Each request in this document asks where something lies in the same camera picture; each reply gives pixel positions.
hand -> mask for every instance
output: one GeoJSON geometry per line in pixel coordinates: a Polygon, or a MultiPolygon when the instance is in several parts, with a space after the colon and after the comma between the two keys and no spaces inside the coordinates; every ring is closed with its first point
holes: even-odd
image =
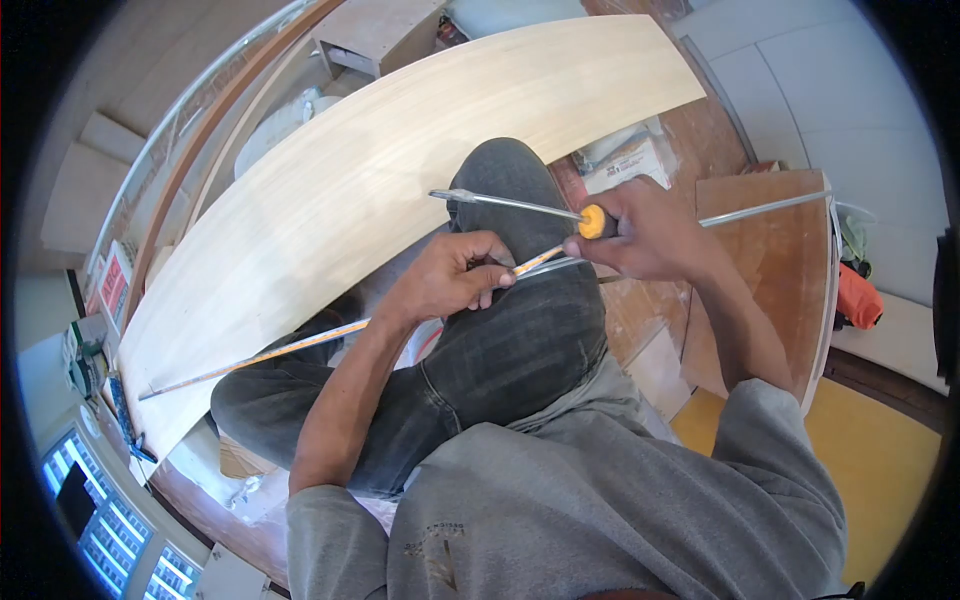
{"type": "Polygon", "coordinates": [[[516,282],[514,257],[492,231],[438,233],[380,302],[407,325],[490,308],[494,287],[516,282]],[[471,263],[483,263],[469,269],[471,263]]]}
{"type": "Polygon", "coordinates": [[[689,208],[645,175],[587,200],[618,220],[617,236],[587,240],[572,235],[564,241],[569,256],[582,256],[634,279],[692,283],[717,252],[715,240],[689,208]]]}

gray sweatshirt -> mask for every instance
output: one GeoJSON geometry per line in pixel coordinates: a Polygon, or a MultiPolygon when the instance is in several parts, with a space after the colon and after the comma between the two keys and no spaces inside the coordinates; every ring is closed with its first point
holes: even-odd
{"type": "Polygon", "coordinates": [[[484,423],[419,467],[391,535],[343,488],[287,505],[293,597],[812,598],[847,525],[797,400],[733,390],[712,458],[586,403],[520,433],[484,423]]]}

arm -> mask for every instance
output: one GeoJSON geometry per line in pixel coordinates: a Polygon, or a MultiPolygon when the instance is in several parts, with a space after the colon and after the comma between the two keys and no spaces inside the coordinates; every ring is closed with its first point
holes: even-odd
{"type": "Polygon", "coordinates": [[[770,319],[716,239],[655,181],[640,177],[589,198],[618,219],[617,237],[574,235],[564,251],[636,279],[693,285],[707,309],[727,389],[758,378],[782,390],[793,378],[770,319]]]}
{"type": "Polygon", "coordinates": [[[503,266],[514,264],[491,231],[434,237],[380,302],[307,413],[290,468],[291,496],[324,484],[346,486],[380,393],[410,334],[428,319],[489,308],[493,287],[516,280],[503,266]],[[488,264],[469,270],[473,261],[488,264]]]}

sweatshirt sleeve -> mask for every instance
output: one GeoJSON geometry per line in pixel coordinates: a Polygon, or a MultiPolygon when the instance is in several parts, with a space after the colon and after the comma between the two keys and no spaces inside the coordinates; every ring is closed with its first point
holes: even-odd
{"type": "Polygon", "coordinates": [[[712,456],[770,494],[839,575],[847,550],[843,502],[813,453],[796,398],[760,379],[739,383],[720,413],[712,456]]]}
{"type": "Polygon", "coordinates": [[[387,534],[347,490],[317,486],[287,502],[294,600],[387,597],[387,534]]]}

screwdriver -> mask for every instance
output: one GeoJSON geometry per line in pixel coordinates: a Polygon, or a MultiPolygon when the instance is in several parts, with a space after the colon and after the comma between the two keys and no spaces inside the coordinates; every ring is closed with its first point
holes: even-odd
{"type": "Polygon", "coordinates": [[[537,212],[543,212],[556,217],[563,217],[564,219],[576,221],[580,234],[588,240],[614,237],[616,235],[616,219],[610,216],[607,211],[598,204],[591,204],[581,210],[580,214],[577,214],[569,210],[561,210],[542,204],[531,204],[519,200],[510,200],[508,198],[474,194],[465,189],[435,189],[430,191],[430,196],[440,198],[441,200],[452,200],[469,204],[486,203],[512,206],[514,208],[536,210],[537,212]]]}

